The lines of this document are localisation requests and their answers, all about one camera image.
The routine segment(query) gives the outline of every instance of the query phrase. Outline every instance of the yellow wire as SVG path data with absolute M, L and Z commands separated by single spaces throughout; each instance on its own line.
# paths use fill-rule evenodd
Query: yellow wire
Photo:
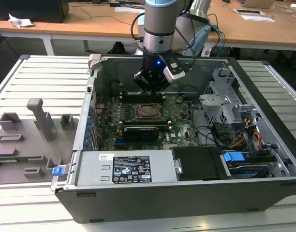
M 241 138 L 239 141 L 237 141 L 235 144 L 233 144 L 230 148 L 238 146 L 241 142 L 244 142 L 245 138 Z
M 254 134 L 256 134 L 258 136 L 258 145 L 259 147 L 261 147 L 261 140 L 260 140 L 260 135 L 257 132 L 253 132 Z

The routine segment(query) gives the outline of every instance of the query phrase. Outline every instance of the white label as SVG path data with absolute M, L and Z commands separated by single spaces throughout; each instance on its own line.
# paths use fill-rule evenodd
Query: white label
M 15 159 L 0 160 L 0 163 L 17 163 Z
M 113 160 L 115 154 L 105 154 L 101 153 L 100 154 L 100 160 Z
M 142 175 L 141 176 L 141 179 L 145 179 L 145 178 L 151 178 L 151 176 L 150 175 Z

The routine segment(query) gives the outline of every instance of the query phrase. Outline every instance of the metal slotted platform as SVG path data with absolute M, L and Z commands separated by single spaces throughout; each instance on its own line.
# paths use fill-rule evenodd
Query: metal slotted platform
M 19 60 L 0 86 L 0 117 L 16 112 L 20 119 L 34 118 L 27 102 L 42 98 L 43 109 L 52 118 L 62 114 L 79 118 L 87 71 L 88 57 L 30 56 Z
M 270 65 L 260 61 L 239 61 L 239 64 L 296 138 L 296 92 Z M 252 103 L 244 89 L 239 90 L 247 103 Z
M 47 56 L 30 56 L 18 61 L 0 86 L 0 116 L 8 111 L 17 112 L 20 118 L 34 118 L 26 110 L 26 103 L 29 98 L 43 98 L 44 110 L 52 117 L 63 113 L 79 117 L 89 77 L 87 62 L 88 57 Z M 280 80 L 274 70 L 270 73 L 270 67 L 257 61 L 240 63 L 273 107 L 287 107 L 288 112 L 296 107 L 296 100 L 289 94 L 292 90 L 278 87 Z M 296 123 L 296 114 L 281 112 L 280 116 L 285 123 Z M 77 224 L 51 192 L 50 183 L 0 186 L 0 231 L 35 232 L 40 226 L 41 231 L 78 232 L 296 232 L 296 196 L 282 200 L 265 212 Z

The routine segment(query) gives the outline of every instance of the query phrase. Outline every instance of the metal bracket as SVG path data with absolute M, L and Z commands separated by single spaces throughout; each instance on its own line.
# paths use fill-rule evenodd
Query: metal bracket
M 234 120 L 241 120 L 241 113 L 252 113 L 256 111 L 254 105 L 234 105 L 232 108 Z
M 97 69 L 101 67 L 102 64 L 102 55 L 101 54 L 91 54 L 88 60 L 89 69 Z
M 201 95 L 201 100 L 202 104 L 207 106 L 220 106 L 231 103 L 227 96 L 216 94 L 203 94 Z
M 231 85 L 235 78 L 234 74 L 229 68 L 215 69 L 212 73 L 212 76 L 218 84 L 222 83 Z

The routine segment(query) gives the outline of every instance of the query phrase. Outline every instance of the blue tab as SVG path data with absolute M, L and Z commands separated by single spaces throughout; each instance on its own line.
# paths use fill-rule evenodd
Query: blue tab
M 64 176 L 65 167 L 55 167 L 52 169 L 52 176 Z
M 243 154 L 240 151 L 228 151 L 223 154 L 226 162 L 228 161 L 245 161 Z

